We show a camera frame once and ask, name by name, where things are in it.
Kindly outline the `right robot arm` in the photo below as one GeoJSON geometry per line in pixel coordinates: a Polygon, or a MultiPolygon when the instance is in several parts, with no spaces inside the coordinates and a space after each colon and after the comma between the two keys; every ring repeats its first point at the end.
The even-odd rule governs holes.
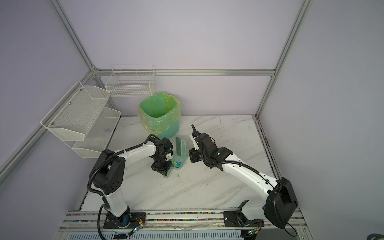
{"type": "Polygon", "coordinates": [[[262,210],[266,219],[279,229],[284,229],[299,206],[292,183],[276,179],[242,161],[226,147],[217,147],[216,142],[206,133],[198,131],[190,135],[194,147],[189,150],[192,163],[202,161],[210,169],[217,168],[228,173],[253,189],[263,198],[262,210]]]}

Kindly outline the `green hand brush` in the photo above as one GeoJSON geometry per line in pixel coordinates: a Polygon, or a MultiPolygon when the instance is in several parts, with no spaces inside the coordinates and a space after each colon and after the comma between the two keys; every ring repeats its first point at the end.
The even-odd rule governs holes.
{"type": "Polygon", "coordinates": [[[186,142],[180,137],[176,137],[176,154],[177,156],[184,158],[186,157],[186,142]]]}

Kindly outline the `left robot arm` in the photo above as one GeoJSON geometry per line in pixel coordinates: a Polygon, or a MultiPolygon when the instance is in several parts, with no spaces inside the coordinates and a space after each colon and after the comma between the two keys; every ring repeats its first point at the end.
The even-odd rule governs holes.
{"type": "Polygon", "coordinates": [[[133,217],[121,188],[125,168],[149,157],[153,160],[151,169],[166,177],[172,167],[172,156],[171,141],[155,135],[149,135],[143,143],[118,152],[106,149],[101,152],[89,174],[87,189],[101,197],[102,209],[107,211],[108,220],[117,228],[127,228],[133,217]]]}

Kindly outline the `green plastic dustpan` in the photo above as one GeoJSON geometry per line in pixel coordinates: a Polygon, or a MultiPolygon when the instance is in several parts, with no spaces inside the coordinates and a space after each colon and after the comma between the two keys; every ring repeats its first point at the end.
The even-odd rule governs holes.
{"type": "Polygon", "coordinates": [[[173,166],[171,166],[171,168],[170,168],[170,169],[168,170],[168,172],[167,172],[166,178],[169,177],[169,176],[171,175],[171,171],[172,171],[172,170],[180,170],[180,169],[184,166],[185,161],[186,161],[186,159],[187,159],[187,156],[188,156],[187,151],[186,151],[186,157],[184,157],[184,158],[181,158],[181,157],[177,156],[177,154],[176,154],[176,150],[174,151],[173,158],[172,158],[171,161],[168,161],[168,163],[171,163],[171,164],[172,164],[172,161],[174,161],[174,162],[179,162],[179,163],[182,163],[182,166],[181,166],[180,168],[174,168],[173,166]]]}

